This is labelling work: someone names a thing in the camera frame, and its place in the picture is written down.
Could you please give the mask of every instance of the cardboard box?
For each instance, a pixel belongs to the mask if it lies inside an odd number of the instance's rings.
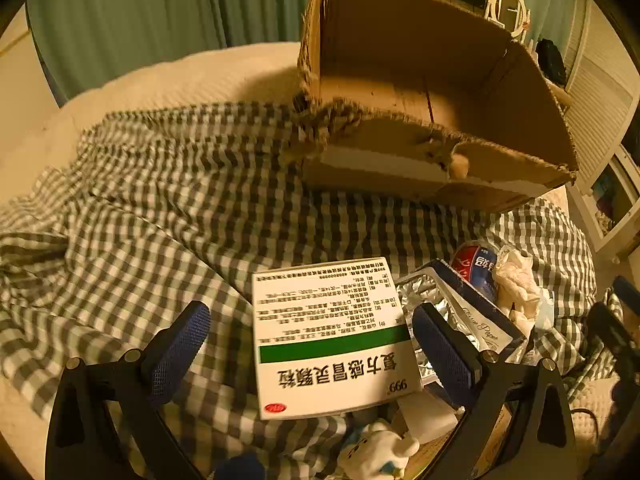
[[[558,104],[508,32],[442,0],[309,0],[311,188],[505,211],[573,181]]]

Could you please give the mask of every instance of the blue mesh pad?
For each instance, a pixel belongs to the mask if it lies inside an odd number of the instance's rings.
[[[192,301],[187,309],[190,307],[192,311],[186,322],[172,340],[164,343],[166,351],[150,368],[143,369],[145,379],[150,386],[149,402],[153,407],[161,406],[173,398],[182,378],[209,334],[211,316],[207,306],[199,301]],[[179,317],[172,327],[181,321]]]
[[[471,370],[420,307],[414,310],[414,335],[451,400],[460,406],[471,406],[475,401]]]

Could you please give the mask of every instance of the black bag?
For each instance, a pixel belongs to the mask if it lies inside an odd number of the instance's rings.
[[[558,47],[551,40],[540,40],[536,45],[538,64],[547,79],[564,88],[566,71]]]

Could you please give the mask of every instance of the white wall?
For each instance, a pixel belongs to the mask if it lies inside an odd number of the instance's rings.
[[[24,137],[58,110],[28,32],[21,9],[0,38],[0,173]],[[0,182],[0,203],[12,194],[10,186]]]

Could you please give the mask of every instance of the white toy figure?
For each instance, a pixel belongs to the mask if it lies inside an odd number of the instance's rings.
[[[347,441],[338,456],[338,466],[351,480],[402,478],[409,457],[419,447],[412,436],[399,436],[385,420],[379,419]]]

